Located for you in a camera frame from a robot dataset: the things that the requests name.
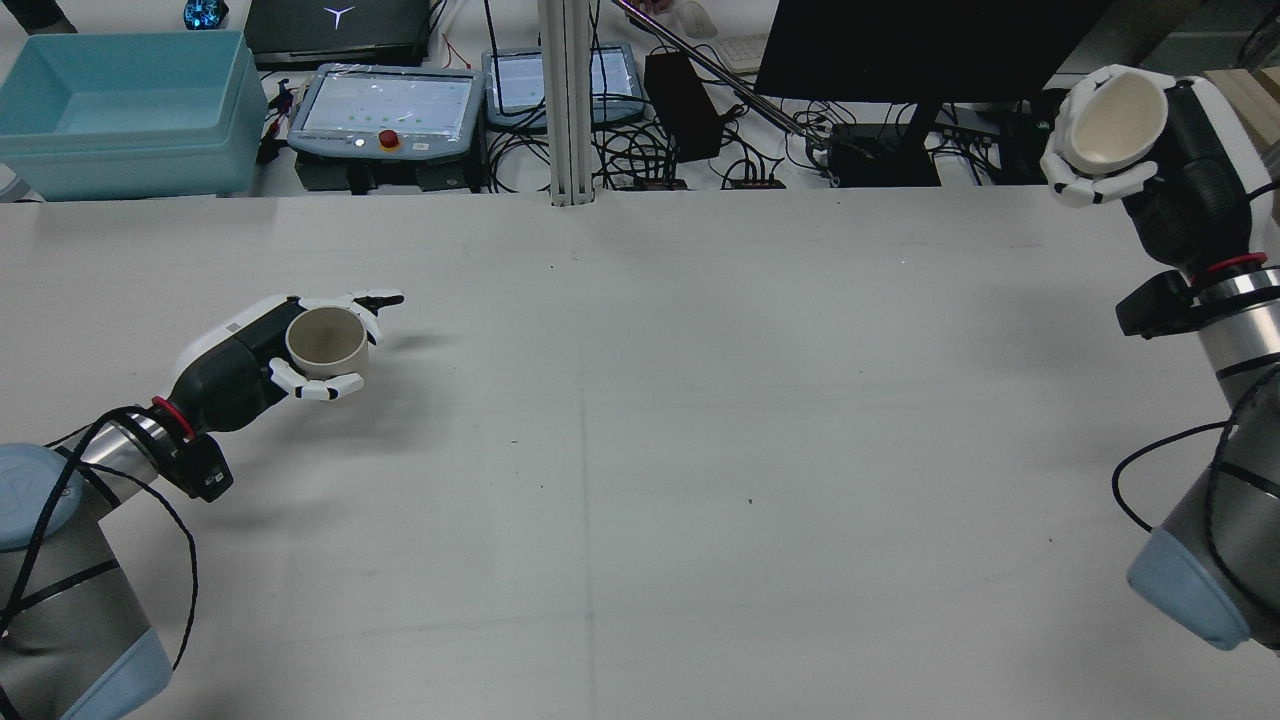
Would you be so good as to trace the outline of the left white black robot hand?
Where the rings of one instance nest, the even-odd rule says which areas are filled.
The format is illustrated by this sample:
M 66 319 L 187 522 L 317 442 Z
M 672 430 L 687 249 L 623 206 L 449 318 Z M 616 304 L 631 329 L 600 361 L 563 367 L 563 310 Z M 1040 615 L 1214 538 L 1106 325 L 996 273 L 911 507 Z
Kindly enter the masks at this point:
M 191 343 L 152 404 L 192 439 L 239 430 L 283 398 L 346 398 L 366 384 L 369 351 L 384 338 L 380 310 L 403 301 L 398 290 L 270 295 Z

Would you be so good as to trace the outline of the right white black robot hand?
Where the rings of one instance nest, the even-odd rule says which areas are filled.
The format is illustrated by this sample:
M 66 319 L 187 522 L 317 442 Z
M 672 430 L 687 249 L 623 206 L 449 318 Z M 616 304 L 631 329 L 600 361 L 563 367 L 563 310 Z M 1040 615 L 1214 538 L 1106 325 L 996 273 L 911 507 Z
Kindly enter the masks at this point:
M 1094 70 L 1062 100 L 1039 168 L 1070 208 L 1121 204 L 1143 250 L 1188 278 L 1268 252 L 1270 174 L 1208 79 Z

